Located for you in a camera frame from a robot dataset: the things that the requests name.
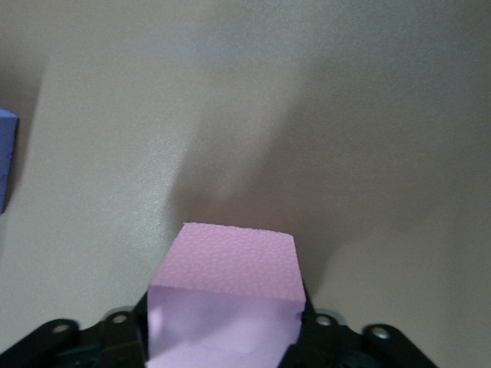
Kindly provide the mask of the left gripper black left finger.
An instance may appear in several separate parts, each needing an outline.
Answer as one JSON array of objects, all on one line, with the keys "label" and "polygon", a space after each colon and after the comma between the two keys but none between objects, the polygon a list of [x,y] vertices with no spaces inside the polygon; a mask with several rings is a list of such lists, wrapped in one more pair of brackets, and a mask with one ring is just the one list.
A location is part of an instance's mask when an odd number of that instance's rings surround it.
[{"label": "left gripper black left finger", "polygon": [[147,294],[135,306],[117,307],[102,320],[101,367],[147,367]]}]

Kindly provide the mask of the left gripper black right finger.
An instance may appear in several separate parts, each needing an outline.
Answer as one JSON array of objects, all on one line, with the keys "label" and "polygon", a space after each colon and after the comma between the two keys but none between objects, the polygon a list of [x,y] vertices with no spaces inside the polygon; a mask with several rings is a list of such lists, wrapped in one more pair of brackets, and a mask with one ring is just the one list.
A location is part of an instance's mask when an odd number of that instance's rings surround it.
[{"label": "left gripper black right finger", "polygon": [[301,315],[298,339],[282,358],[283,367],[348,367],[344,361],[345,325],[330,314],[318,313],[311,301],[306,284],[305,309]]}]

